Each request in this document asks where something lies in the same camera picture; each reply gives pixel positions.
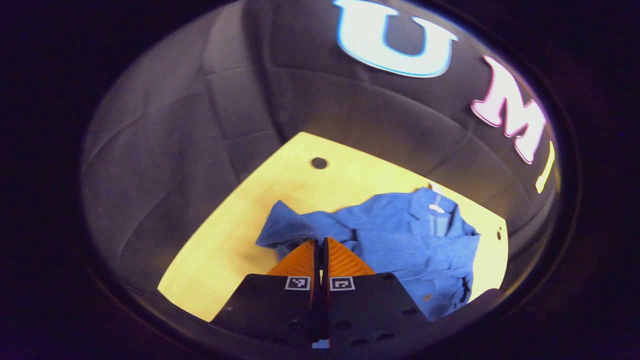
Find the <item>yellow table surface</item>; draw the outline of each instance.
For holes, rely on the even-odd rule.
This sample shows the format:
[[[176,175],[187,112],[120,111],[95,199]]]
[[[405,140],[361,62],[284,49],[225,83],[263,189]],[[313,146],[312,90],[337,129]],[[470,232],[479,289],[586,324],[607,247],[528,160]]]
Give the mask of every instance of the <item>yellow table surface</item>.
[[[328,166],[314,168],[311,159],[316,157],[324,158]],[[470,299],[499,288],[508,257],[503,218],[405,168],[299,133],[215,209],[167,268],[158,290],[176,306],[211,321],[247,274],[265,274],[277,264],[275,251],[256,246],[255,240],[278,200],[300,214],[334,212],[376,194],[408,193],[421,187],[457,202],[462,217],[481,234]]]

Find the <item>screw hole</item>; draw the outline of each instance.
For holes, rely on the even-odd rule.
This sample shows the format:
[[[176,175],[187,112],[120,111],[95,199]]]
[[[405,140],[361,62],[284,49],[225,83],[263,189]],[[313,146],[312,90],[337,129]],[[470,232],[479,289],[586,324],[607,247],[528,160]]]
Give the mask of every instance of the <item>screw hole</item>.
[[[367,339],[356,339],[351,342],[351,347],[359,347],[368,343]]]
[[[418,311],[415,309],[415,307],[410,307],[407,310],[403,310],[402,314],[405,315],[415,315]]]
[[[393,337],[394,337],[394,335],[393,335],[393,334],[388,334],[388,333],[380,334],[380,335],[376,338],[376,341],[387,340],[387,339],[390,339],[390,338],[393,338]]]
[[[326,168],[327,162],[325,159],[322,159],[322,158],[313,158],[311,160],[311,165],[318,170],[322,170]]]
[[[338,330],[346,330],[351,328],[351,323],[348,321],[343,321],[335,324],[335,328]]]

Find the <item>pink letter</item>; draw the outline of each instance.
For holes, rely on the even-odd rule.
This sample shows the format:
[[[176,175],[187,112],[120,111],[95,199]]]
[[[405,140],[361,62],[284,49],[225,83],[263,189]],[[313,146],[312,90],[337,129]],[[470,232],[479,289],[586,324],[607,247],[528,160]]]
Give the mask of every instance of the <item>pink letter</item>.
[[[516,79],[507,69],[487,55],[483,58],[491,66],[493,78],[484,100],[474,100],[471,110],[487,124],[499,127],[502,125],[500,111],[506,106],[504,136],[511,138],[524,131],[524,134],[516,136],[513,145],[520,157],[531,164],[545,128],[545,116],[533,99],[526,105],[522,104]]]

